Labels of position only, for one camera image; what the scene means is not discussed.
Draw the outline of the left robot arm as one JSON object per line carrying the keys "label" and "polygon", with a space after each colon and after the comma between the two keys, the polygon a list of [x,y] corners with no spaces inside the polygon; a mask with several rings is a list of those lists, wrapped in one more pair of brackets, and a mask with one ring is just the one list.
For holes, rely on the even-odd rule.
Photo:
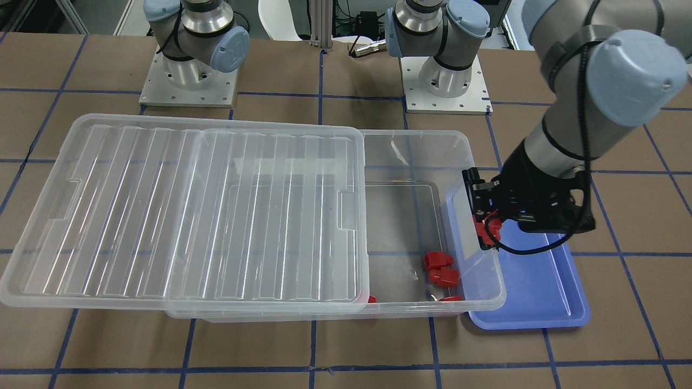
{"label": "left robot arm", "polygon": [[595,229],[593,162],[688,83],[690,1],[526,1],[521,17],[556,99],[497,176],[462,176],[479,247],[535,254]]}

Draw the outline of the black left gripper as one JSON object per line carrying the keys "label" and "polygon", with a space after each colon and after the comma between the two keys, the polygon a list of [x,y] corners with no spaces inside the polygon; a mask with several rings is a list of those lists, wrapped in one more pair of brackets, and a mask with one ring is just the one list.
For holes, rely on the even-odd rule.
{"label": "black left gripper", "polygon": [[482,250],[495,247],[491,236],[495,236],[495,220],[488,222],[484,215],[497,210],[502,221],[512,219],[530,200],[539,196],[550,196],[559,190],[585,190],[586,172],[571,171],[568,177],[559,178],[538,169],[527,156],[524,143],[515,148],[506,160],[500,173],[491,180],[484,180],[476,167],[463,170],[465,191],[469,197],[470,212],[474,216],[474,227],[478,244]]}

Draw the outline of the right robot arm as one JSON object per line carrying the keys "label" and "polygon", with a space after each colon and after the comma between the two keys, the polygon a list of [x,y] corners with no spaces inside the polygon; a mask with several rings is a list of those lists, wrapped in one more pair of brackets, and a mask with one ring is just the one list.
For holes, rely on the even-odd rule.
{"label": "right robot arm", "polygon": [[145,1],[143,12],[174,86],[199,89],[215,73],[238,70],[249,53],[249,32],[227,1]]}

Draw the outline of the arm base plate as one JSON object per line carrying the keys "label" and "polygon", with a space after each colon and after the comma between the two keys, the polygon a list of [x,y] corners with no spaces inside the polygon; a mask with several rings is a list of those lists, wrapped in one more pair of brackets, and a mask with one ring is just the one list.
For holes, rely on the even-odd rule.
{"label": "arm base plate", "polygon": [[169,108],[231,108],[239,70],[222,73],[193,59],[177,62],[155,54],[139,103]]}
{"label": "arm base plate", "polygon": [[478,57],[470,68],[452,71],[433,57],[400,59],[406,111],[484,115],[494,111]]}

